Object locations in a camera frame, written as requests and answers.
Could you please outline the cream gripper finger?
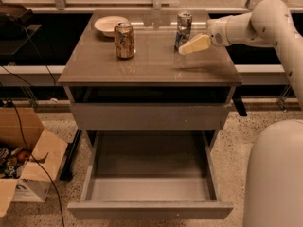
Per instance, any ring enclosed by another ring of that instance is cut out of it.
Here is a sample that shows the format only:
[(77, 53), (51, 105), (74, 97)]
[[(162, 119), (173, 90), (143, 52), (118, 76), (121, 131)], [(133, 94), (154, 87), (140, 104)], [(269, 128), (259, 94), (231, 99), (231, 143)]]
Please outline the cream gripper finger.
[(198, 51), (206, 50), (210, 47), (210, 45), (211, 45), (211, 40), (209, 36), (205, 34), (199, 34), (194, 38), (192, 38), (190, 41), (183, 44), (178, 49), (178, 52), (181, 55), (187, 55)]

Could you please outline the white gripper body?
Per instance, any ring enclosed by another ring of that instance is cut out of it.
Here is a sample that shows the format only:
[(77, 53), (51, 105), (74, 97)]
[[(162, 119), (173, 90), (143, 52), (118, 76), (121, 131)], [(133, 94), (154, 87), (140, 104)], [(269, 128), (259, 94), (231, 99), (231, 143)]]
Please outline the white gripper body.
[(227, 23), (230, 16), (219, 19), (209, 19), (207, 23), (207, 35), (214, 46), (229, 46), (230, 42), (227, 37)]

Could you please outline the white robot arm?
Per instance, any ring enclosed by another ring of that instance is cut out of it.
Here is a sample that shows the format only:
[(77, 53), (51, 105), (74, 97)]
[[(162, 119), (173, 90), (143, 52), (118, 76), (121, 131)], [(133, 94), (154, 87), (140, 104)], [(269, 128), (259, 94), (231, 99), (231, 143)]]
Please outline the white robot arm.
[[(207, 33), (179, 48), (182, 55), (211, 45), (272, 47), (279, 65), (246, 66), (251, 85), (289, 85), (303, 108), (303, 38), (288, 6), (262, 0), (252, 11), (207, 22)], [(248, 160), (243, 227), (303, 227), (303, 121), (284, 120), (264, 129)]]

